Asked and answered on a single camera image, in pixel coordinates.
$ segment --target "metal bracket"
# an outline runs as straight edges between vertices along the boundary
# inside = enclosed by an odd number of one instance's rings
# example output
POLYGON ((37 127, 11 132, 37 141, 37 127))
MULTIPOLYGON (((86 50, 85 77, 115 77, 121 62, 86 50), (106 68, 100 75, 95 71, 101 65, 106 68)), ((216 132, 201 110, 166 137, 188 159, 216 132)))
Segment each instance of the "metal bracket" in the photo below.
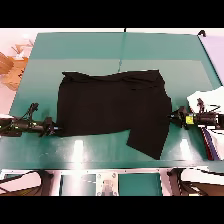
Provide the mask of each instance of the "metal bracket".
POLYGON ((118 173, 107 172, 96 175, 96 196, 119 196, 118 173))

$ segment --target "floor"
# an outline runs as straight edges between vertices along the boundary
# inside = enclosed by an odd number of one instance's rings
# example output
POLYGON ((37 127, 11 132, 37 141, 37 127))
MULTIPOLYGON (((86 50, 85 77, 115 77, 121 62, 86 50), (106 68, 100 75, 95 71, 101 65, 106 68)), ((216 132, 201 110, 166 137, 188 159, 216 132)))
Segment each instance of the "floor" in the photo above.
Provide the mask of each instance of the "floor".
MULTIPOLYGON (((224 28, 127 28, 127 32, 173 33, 197 35, 204 29, 208 36, 224 36, 224 28)), ((35 42, 38 33, 45 32, 123 32, 124 28, 1 28, 0 52, 6 56, 16 56, 12 49, 15 44, 35 42)), ((0 82, 0 115, 8 114, 16 92, 0 82)))

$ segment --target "green table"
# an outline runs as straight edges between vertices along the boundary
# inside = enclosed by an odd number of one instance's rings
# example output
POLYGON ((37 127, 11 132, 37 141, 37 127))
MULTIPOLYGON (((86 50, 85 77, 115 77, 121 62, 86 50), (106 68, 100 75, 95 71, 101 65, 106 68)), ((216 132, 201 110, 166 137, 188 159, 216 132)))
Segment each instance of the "green table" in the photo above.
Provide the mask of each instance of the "green table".
MULTIPOLYGON (((152 65, 152 60, 156 60, 155 63, 158 63, 158 60, 169 60, 171 63, 177 60, 180 60, 180 63, 189 60, 200 61, 201 68, 206 72, 207 81, 204 84, 202 82, 198 88, 210 90, 220 86, 216 72, 197 36, 142 33, 38 34, 10 114, 22 116, 32 102, 38 102, 39 110, 35 112, 33 118, 43 120, 45 116, 52 116, 55 120, 57 91, 63 78, 62 71, 107 75, 116 73, 118 70, 136 69, 141 63, 152 65)), ((195 75, 189 74, 188 78, 194 82, 195 75)), ((186 86, 183 91, 188 88, 191 88, 191 85, 186 86)), ((186 99, 184 102, 177 98, 175 102, 177 104, 173 105, 174 108, 180 106, 180 103, 186 104, 186 99)), ((223 168, 222 162, 206 161, 203 140, 196 128, 192 128, 189 133, 173 125, 171 129, 171 137, 166 143, 160 161, 155 161, 126 146, 128 131, 68 138, 54 136, 38 138, 37 134, 27 133, 20 138, 2 137, 0 139, 0 167, 10 169, 107 169, 211 164, 213 169, 223 168), (173 147, 176 141, 181 141, 183 135, 191 139, 190 148, 193 154, 197 155, 192 161, 180 159, 178 148, 173 147), (82 152, 75 152, 76 140, 83 141, 82 152)))

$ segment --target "black fabric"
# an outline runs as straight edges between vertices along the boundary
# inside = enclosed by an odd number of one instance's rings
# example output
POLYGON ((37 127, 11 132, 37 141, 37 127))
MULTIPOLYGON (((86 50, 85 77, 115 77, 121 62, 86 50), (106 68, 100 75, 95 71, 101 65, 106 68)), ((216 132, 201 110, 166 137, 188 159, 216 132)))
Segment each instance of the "black fabric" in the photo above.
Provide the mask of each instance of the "black fabric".
POLYGON ((63 72, 57 124, 60 136, 107 134, 130 129, 127 145, 159 159, 167 134, 171 99, 159 70, 108 76, 63 72))

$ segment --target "crumpled white fabric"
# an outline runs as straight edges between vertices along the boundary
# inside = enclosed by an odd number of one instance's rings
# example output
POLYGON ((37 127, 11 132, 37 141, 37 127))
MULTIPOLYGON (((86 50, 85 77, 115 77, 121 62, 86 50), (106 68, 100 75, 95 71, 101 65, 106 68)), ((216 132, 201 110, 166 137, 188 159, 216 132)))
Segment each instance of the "crumpled white fabric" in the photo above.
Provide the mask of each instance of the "crumpled white fabric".
MULTIPOLYGON (((215 108, 210 105, 217 105, 217 106, 220 106, 220 108, 217 109, 216 112, 220 114, 224 114, 224 87, 223 86, 219 87, 218 89, 207 91, 207 92, 196 91, 194 94, 188 96, 187 100, 189 102, 189 105, 195 113, 198 113, 200 109, 199 106, 197 106, 198 98, 201 98, 203 100, 205 105, 205 111, 206 110, 210 111, 215 108)), ((207 131, 211 135, 212 143, 218 153, 219 158, 223 160, 224 159, 224 135, 216 134, 208 129, 207 131)), ((215 130, 215 132, 224 134, 224 130, 222 131, 215 130)))

